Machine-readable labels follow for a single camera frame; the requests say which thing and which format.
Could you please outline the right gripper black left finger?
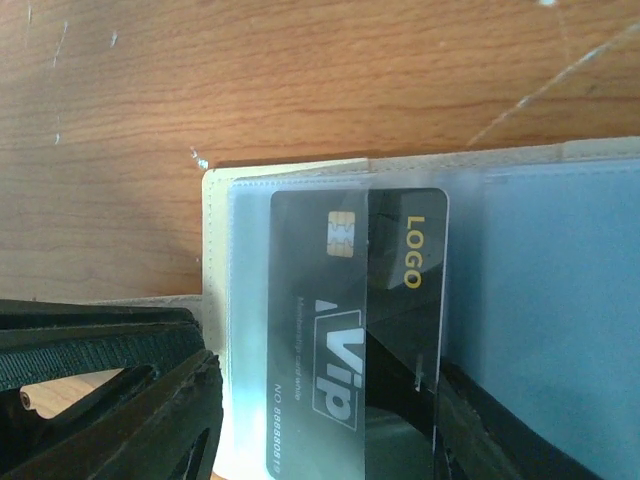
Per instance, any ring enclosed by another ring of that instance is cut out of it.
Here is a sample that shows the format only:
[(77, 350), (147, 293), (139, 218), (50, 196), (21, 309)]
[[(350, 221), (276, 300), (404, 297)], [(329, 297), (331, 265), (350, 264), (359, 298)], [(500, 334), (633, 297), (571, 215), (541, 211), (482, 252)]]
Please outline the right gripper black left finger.
[(1, 393), (4, 479), (208, 479), (223, 420), (219, 358), (201, 350), (162, 376), (126, 369), (53, 418)]

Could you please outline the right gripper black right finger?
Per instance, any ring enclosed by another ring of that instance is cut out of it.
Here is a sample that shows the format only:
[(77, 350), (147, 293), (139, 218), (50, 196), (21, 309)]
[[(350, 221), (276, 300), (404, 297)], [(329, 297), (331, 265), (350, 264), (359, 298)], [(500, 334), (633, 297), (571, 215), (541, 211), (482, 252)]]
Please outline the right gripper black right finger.
[(431, 390), (375, 336), (366, 337), (369, 466), (385, 479), (594, 479), (457, 365)]

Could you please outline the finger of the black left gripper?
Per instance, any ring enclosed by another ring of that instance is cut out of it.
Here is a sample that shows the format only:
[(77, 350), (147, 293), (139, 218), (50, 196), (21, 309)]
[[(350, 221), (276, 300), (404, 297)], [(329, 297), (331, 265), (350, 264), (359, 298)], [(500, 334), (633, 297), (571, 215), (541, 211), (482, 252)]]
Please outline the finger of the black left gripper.
[(1, 390), (114, 369), (163, 376), (203, 349), (185, 308), (1, 302)]

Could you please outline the black VIP card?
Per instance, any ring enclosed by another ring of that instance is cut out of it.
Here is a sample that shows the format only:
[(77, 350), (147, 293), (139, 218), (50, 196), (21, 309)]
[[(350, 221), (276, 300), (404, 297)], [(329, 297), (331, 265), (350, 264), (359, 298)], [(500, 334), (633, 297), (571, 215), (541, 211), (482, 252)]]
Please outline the black VIP card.
[(367, 462), (366, 337), (436, 389), (447, 227), (448, 199), (434, 188), (272, 196), (271, 477), (385, 479)]

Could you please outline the beige card holder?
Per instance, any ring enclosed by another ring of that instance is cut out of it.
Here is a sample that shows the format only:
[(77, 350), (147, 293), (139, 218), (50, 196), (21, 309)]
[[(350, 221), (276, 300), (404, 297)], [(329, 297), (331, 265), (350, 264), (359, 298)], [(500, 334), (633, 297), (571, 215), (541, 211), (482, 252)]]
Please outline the beige card holder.
[(237, 167), (202, 292), (49, 304), (115, 370), (15, 479), (635, 479), (639, 141)]

